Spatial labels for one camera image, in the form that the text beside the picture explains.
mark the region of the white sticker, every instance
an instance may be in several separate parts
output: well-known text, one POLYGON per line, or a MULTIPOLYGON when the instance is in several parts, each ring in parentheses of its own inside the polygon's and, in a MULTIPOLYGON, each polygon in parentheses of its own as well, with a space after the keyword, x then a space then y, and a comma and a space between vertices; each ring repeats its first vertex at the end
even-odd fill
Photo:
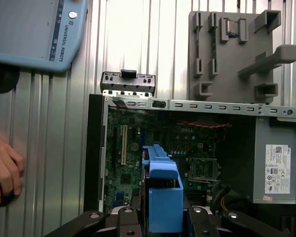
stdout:
POLYGON ((291 148, 287 145, 266 145, 265 193, 291 192, 291 148))
POLYGON ((263 195, 263 198, 262 198, 264 201, 273 201, 273 198, 272 197, 269 197, 267 195, 263 195))

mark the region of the blue drive bay bracket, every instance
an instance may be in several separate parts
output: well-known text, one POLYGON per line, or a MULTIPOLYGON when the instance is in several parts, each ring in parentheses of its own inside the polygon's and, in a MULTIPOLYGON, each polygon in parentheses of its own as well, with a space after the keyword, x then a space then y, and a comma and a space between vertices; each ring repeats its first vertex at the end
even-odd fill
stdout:
POLYGON ((181 233, 183 229, 183 185, 176 163, 159 145, 148 151, 150 179, 174 180, 176 188, 149 188, 149 233, 181 233))

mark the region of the red cable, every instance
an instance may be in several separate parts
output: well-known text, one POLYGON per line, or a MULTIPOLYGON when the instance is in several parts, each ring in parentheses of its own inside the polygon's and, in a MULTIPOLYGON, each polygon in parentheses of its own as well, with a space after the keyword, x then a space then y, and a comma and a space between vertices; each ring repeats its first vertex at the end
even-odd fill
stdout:
POLYGON ((180 120, 179 122, 185 123, 185 124, 190 125, 190 126, 202 127, 202 128, 211 128, 211 129, 213 129, 213 128, 222 128, 222 127, 229 126, 229 123, 225 123, 225 124, 217 125, 217 126, 206 126, 206 125, 199 125, 199 124, 190 123, 190 122, 183 121, 183 120, 180 120))

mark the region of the motherboard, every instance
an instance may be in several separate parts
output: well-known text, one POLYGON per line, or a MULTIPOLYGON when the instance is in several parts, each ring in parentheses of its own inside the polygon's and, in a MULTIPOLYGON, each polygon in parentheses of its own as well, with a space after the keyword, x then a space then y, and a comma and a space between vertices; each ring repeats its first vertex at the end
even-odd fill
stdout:
POLYGON ((130 204, 142 184, 143 146, 153 144, 176 162, 190 203, 209 204, 212 187, 219 183, 215 146, 222 132, 172 118, 171 113, 109 109, 104 211, 130 204))

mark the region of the corrugated metal wall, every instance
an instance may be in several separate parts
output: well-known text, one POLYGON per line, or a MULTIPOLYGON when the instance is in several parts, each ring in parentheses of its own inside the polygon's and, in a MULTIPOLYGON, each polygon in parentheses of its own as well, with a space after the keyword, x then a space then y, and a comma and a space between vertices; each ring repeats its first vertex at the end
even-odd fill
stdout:
MULTIPOLYGON (((282 11, 274 49, 296 44, 296 0, 94 0, 85 37, 63 75, 24 70, 0 95, 0 137, 26 157, 24 188, 0 208, 0 237, 39 237, 83 210, 87 101, 102 71, 157 74, 157 97, 186 99, 187 16, 191 10, 282 11)), ((296 106, 296 63, 275 70, 275 105, 296 106)))

